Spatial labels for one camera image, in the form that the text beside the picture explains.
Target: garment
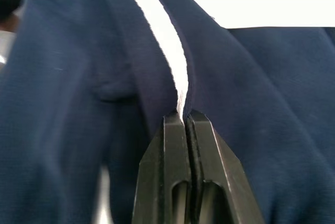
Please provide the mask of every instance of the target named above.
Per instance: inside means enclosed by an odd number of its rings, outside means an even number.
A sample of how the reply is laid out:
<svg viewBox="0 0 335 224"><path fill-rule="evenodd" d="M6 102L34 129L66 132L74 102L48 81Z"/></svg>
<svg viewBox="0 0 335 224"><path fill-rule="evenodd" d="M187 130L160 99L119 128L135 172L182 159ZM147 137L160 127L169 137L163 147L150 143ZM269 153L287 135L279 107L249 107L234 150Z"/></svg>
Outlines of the garment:
<svg viewBox="0 0 335 224"><path fill-rule="evenodd" d="M184 116L208 116L266 223L334 223L334 29L226 30L160 1L187 60ZM135 0L29 0L0 73L0 223L90 223L101 164L114 222L130 223L138 163L176 102Z"/></svg>

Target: sleeve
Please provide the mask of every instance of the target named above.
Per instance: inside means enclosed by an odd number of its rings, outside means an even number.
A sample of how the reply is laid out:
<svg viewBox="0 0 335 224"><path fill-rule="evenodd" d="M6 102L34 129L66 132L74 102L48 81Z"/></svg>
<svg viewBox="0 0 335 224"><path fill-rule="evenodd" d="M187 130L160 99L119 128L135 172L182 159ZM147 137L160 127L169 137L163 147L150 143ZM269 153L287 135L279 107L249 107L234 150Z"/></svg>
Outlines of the sleeve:
<svg viewBox="0 0 335 224"><path fill-rule="evenodd" d="M104 0L28 1L0 73L1 224L90 223L105 159L113 185L136 184L147 135L105 10Z"/></svg>

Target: navy blue fabric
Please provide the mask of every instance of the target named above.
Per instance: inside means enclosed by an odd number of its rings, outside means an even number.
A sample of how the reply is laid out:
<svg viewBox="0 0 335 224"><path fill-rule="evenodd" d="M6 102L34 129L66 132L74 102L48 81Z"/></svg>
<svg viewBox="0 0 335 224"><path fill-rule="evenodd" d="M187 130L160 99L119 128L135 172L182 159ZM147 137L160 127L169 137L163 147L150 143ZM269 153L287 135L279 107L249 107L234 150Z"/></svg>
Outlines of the navy blue fabric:
<svg viewBox="0 0 335 224"><path fill-rule="evenodd" d="M186 53L185 114L241 160L266 223L335 223L335 30L226 30L161 1ZM0 223L91 223L102 164L114 222L130 223L138 162L175 104L134 0L29 0L0 73Z"/></svg>

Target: navy sweatshirt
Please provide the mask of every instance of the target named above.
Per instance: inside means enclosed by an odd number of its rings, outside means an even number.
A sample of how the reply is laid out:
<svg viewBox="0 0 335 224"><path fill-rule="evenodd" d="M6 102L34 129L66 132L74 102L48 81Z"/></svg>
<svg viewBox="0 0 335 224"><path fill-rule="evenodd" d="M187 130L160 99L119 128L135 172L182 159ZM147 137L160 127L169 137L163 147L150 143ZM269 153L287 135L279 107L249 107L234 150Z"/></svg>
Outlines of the navy sweatshirt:
<svg viewBox="0 0 335 224"><path fill-rule="evenodd" d="M187 61L183 115L211 120L266 223L335 223L335 30L227 30L193 0L160 1ZM28 0L0 73L0 223L91 223L102 164L114 222L130 223L138 163L176 104L135 0Z"/></svg>

